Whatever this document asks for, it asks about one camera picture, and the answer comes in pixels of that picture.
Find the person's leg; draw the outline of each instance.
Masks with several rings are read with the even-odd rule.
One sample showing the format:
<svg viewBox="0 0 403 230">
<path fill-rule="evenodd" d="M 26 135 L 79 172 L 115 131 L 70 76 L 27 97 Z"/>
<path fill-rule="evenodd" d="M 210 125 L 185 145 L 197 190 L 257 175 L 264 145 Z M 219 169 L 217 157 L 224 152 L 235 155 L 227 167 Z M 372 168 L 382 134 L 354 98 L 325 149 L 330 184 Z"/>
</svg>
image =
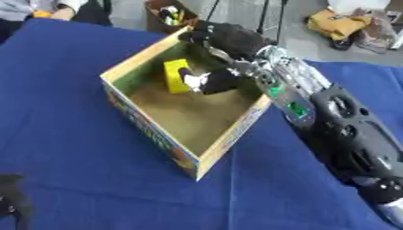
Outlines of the person's leg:
<svg viewBox="0 0 403 230">
<path fill-rule="evenodd" d="M 104 10 L 98 3 L 98 0 L 89 0 L 87 4 L 81 6 L 77 15 L 72 19 L 75 22 L 88 22 L 93 24 L 100 24 L 110 26 L 112 25 L 109 20 L 109 9 Z"/>
<path fill-rule="evenodd" d="M 0 19 L 0 44 L 10 38 L 21 26 L 22 22 L 11 22 Z"/>
</svg>

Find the open box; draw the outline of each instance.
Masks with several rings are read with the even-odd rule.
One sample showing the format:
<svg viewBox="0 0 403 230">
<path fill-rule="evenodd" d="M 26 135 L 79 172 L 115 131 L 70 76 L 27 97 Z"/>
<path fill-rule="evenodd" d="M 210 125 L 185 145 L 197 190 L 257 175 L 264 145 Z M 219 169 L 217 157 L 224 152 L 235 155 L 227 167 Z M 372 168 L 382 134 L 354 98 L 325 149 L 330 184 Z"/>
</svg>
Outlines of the open box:
<svg viewBox="0 0 403 230">
<path fill-rule="evenodd" d="M 164 62 L 186 58 L 196 73 L 222 64 L 203 48 L 181 42 L 182 30 L 103 73 L 109 100 L 193 178 L 199 180 L 269 107 L 250 81 L 213 95 L 171 94 Z"/>
<path fill-rule="evenodd" d="M 162 7 L 173 5 L 177 9 L 184 10 L 184 21 L 179 25 L 168 25 L 159 16 L 159 10 Z M 173 33 L 179 31 L 183 27 L 190 25 L 194 26 L 199 16 L 189 10 L 184 4 L 178 0 L 148 0 L 145 3 L 147 12 L 147 30 L 153 32 Z"/>
</svg>

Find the floor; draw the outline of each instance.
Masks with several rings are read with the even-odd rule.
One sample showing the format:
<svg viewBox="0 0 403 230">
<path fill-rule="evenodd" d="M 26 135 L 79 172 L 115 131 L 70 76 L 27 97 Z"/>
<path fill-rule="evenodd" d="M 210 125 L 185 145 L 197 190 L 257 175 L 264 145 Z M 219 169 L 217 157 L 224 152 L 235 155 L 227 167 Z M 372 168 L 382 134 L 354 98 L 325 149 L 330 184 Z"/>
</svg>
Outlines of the floor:
<svg viewBox="0 0 403 230">
<path fill-rule="evenodd" d="M 145 0 L 112 0 L 111 19 L 116 27 L 144 30 L 146 28 Z M 215 0 L 181 0 L 202 19 L 209 14 Z M 265 28 L 278 24 L 281 0 L 271 0 Z M 264 0 L 220 0 L 213 17 L 214 22 L 232 22 L 255 30 L 259 22 Z M 308 30 L 302 20 L 327 7 L 326 0 L 289 1 L 285 10 L 282 27 L 281 46 L 290 49 L 301 58 L 317 61 L 358 61 L 387 66 L 403 66 L 403 49 L 380 55 L 366 49 L 352 46 L 348 51 L 337 51 L 328 46 L 326 39 Z M 265 33 L 269 38 L 276 37 L 277 29 Z"/>
</svg>

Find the robotic arm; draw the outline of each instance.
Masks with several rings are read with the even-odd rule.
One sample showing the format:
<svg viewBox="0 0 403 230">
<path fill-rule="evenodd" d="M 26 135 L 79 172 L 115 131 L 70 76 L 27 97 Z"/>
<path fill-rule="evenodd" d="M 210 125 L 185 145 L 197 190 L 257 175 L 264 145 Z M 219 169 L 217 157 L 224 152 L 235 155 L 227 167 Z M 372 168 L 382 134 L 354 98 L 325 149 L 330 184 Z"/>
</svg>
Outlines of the robotic arm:
<svg viewBox="0 0 403 230">
<path fill-rule="evenodd" d="M 239 77 L 255 81 L 317 159 L 384 220 L 403 229 L 403 148 L 346 89 L 237 25 L 199 22 L 180 39 L 203 45 L 228 65 L 201 76 L 181 70 L 191 89 L 219 93 L 234 88 Z"/>
</svg>

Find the tripod leg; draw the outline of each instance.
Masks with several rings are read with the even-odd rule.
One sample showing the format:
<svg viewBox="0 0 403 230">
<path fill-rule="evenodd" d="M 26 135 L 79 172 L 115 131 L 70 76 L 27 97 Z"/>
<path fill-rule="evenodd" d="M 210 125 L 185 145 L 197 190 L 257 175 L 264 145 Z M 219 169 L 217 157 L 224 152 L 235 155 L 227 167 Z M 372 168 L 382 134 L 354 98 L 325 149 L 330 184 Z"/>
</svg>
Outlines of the tripod leg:
<svg viewBox="0 0 403 230">
<path fill-rule="evenodd" d="M 209 16 L 207 17 L 207 22 L 211 19 L 211 16 L 214 14 L 214 12 L 216 11 L 217 5 L 219 4 L 219 0 L 216 1 L 216 3 L 214 4 L 214 6 L 212 6 L 211 11 L 209 13 Z"/>
<path fill-rule="evenodd" d="M 259 27 L 257 28 L 257 32 L 260 34 L 263 34 L 263 27 L 264 27 L 264 21 L 266 20 L 266 15 L 267 15 L 267 8 L 269 7 L 270 0 L 265 0 L 264 1 L 264 6 L 263 6 L 263 11 L 262 15 L 260 17 L 260 22 L 259 22 Z"/>
<path fill-rule="evenodd" d="M 276 45 L 280 43 L 280 38 L 282 36 L 282 19 L 284 18 L 284 9 L 285 5 L 287 5 L 288 0 L 282 0 L 282 9 L 280 12 L 280 21 L 279 21 L 279 30 L 277 31 Z"/>
</svg>

